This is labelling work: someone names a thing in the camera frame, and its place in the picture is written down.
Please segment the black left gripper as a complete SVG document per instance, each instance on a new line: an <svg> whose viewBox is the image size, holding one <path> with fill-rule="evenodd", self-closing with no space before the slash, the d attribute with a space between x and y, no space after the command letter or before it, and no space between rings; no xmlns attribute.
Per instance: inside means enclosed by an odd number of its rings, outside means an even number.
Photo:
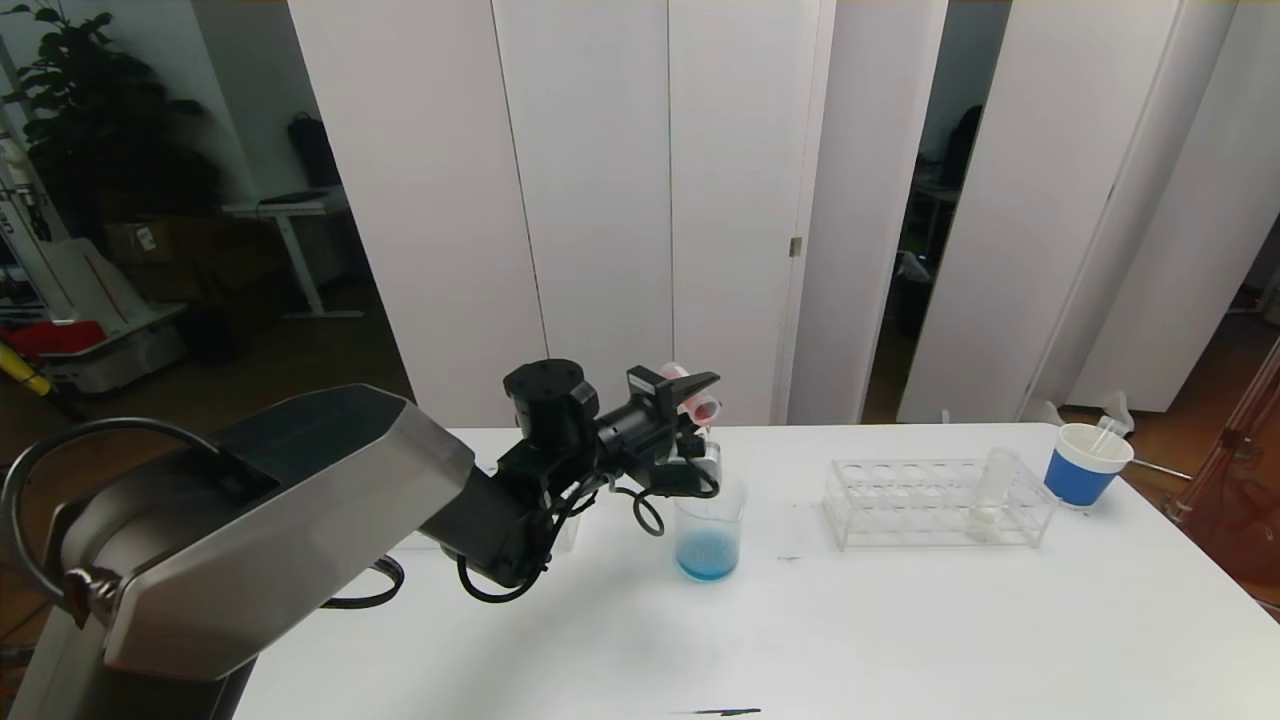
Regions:
<svg viewBox="0 0 1280 720"><path fill-rule="evenodd" d="M668 378L646 366L630 368L628 397L596 419L596 468L630 469L667 457L687 434L689 420L719 416L721 402L709 392L719 379L714 372Z"/></svg>

